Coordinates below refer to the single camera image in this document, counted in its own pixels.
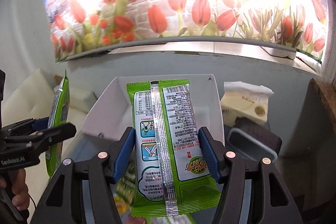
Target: plastic food wrapper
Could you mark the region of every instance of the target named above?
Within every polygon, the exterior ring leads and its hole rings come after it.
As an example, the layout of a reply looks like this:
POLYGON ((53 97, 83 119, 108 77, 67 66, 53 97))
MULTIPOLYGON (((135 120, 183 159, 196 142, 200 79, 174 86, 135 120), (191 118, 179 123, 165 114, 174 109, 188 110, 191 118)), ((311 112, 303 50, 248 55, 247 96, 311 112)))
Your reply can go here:
POLYGON ((134 155, 132 155, 128 162, 124 177, 118 181, 116 193, 113 194, 114 202, 122 224, 196 224, 191 215, 172 217, 132 217, 130 215, 130 208, 136 192, 135 182, 135 158, 134 155))
MULTIPOLYGON (((70 104, 69 80, 67 72, 62 79, 59 89, 55 93, 51 113, 48 121, 48 128, 56 127, 67 122, 70 104)), ((47 172, 52 177, 55 170, 61 163, 63 142, 49 146, 45 153, 47 172)))
POLYGON ((233 127, 237 117, 246 117, 263 126, 267 122, 271 95, 273 91, 262 85, 224 82, 224 96, 220 101, 224 124, 233 127))
POLYGON ((189 80, 127 84, 136 130, 132 216, 165 217, 217 206, 220 192, 199 146, 189 80))

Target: human hand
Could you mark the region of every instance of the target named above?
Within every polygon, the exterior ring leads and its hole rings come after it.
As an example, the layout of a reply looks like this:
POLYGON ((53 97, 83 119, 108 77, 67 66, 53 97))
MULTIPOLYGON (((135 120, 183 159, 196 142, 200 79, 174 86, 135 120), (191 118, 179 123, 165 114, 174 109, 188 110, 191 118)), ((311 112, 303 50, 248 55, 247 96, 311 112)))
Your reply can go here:
MULTIPOLYGON (((0 187, 6 188, 6 181, 0 177, 0 187)), ((29 194, 28 186, 26 184, 26 171, 20 169, 17 173, 17 177, 12 185, 12 192, 15 195, 13 197, 13 205, 19 210, 24 211, 29 207, 29 194)))

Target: white tray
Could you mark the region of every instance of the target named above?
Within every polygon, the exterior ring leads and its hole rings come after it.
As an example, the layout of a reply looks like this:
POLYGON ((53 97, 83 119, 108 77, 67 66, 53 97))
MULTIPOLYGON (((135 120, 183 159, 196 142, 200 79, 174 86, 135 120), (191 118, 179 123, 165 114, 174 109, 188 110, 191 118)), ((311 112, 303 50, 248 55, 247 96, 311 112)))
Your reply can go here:
POLYGON ((189 79, 190 98, 193 104, 196 126, 206 126, 212 137, 224 144, 224 128, 214 75, 154 75, 116 77, 105 89, 87 115, 82 133, 120 140, 126 127, 132 126, 132 106, 126 84, 164 79, 189 79))

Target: silver screw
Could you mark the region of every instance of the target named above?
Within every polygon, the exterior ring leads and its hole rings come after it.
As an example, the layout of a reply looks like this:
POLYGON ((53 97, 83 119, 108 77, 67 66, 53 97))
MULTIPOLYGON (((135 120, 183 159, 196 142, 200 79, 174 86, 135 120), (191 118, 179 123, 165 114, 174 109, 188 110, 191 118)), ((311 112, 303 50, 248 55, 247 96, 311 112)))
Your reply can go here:
POLYGON ((236 153, 234 153, 234 152, 232 152, 232 151, 229 151, 229 152, 226 152, 226 156, 227 156, 228 158, 233 159, 233 158, 236 156, 236 153))
POLYGON ((107 153, 106 152, 100 152, 99 154, 98 154, 98 158, 100 158, 100 159, 104 159, 104 158, 106 158, 107 157, 107 153))
POLYGON ((270 163, 271 163, 271 160, 270 160, 269 158, 263 158, 263 159, 262 159, 262 162, 263 162, 264 164, 270 164, 270 163))
POLYGON ((63 160, 64 165, 69 165, 71 163, 71 159, 65 159, 63 160))

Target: round gold sticker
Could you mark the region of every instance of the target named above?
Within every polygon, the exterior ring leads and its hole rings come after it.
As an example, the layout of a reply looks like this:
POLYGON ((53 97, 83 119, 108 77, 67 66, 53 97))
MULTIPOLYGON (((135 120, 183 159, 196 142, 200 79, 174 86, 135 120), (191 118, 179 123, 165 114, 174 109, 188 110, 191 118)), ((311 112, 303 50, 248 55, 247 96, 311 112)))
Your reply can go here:
POLYGON ((263 109, 263 107, 261 106, 257 106, 255 109, 254 109, 255 113, 258 115, 258 116, 263 116, 265 115, 265 110, 263 109))

